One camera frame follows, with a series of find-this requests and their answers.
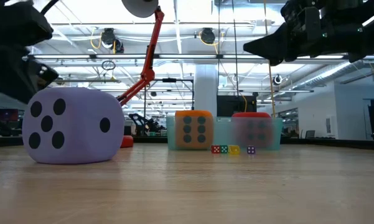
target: large foam die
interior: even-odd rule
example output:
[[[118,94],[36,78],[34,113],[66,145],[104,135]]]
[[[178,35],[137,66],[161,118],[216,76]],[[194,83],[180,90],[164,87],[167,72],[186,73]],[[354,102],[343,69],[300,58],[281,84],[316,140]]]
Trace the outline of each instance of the large foam die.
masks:
[[[178,149],[210,149],[214,134],[209,111],[175,112],[175,145]]]
[[[235,113],[231,120],[235,141],[241,147],[266,148],[273,144],[273,122],[269,114]]]
[[[28,154],[46,164],[107,161],[119,150],[124,116],[118,100],[87,88],[48,88],[30,100],[22,124]]]

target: black monitor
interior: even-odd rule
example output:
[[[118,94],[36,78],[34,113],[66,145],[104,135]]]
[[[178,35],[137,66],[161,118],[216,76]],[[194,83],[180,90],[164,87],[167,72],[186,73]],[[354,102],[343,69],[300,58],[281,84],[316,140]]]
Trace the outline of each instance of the black monitor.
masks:
[[[217,96],[217,116],[231,117],[235,113],[257,112],[257,99],[256,96]]]

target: computer monitor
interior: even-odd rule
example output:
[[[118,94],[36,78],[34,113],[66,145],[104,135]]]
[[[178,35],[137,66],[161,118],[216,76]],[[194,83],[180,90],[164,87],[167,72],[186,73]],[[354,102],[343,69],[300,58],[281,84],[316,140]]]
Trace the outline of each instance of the computer monitor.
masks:
[[[18,109],[0,109],[0,121],[18,121]]]

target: small die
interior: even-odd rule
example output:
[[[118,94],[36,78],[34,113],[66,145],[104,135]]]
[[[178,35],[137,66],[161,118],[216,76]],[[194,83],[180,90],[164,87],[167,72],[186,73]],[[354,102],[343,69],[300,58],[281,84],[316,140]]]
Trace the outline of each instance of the small die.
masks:
[[[228,148],[231,155],[239,155],[241,153],[239,146],[228,146]]]
[[[220,146],[221,147],[221,153],[228,153],[228,146]]]
[[[219,154],[220,153],[220,146],[212,145],[212,153]]]
[[[256,148],[254,146],[248,146],[247,150],[248,150],[248,154],[252,154],[252,155],[256,154]]]

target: red small die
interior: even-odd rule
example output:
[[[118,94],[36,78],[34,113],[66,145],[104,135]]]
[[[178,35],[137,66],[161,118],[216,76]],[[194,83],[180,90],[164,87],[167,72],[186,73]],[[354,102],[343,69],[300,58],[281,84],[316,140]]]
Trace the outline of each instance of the red small die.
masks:
[[[212,145],[212,153],[219,154],[220,153],[220,146]]]

